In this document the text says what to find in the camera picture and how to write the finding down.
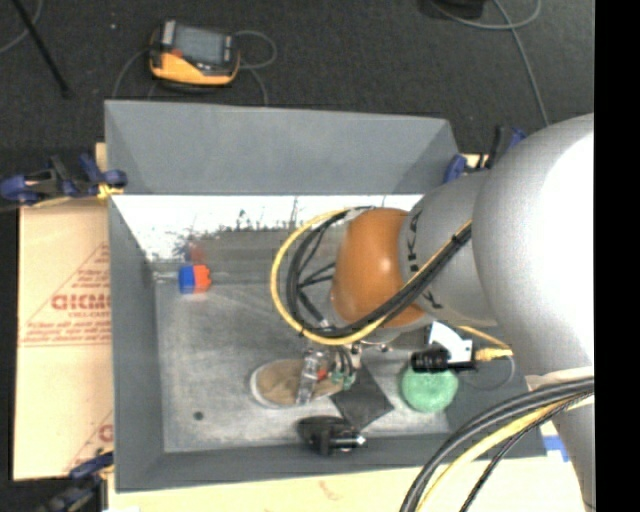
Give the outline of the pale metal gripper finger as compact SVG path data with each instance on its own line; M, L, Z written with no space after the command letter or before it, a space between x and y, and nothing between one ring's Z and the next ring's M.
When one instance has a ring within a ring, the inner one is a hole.
M296 404L305 405L312 399L319 374L326 369L328 353L323 350L308 350L302 361L302 369L296 394Z

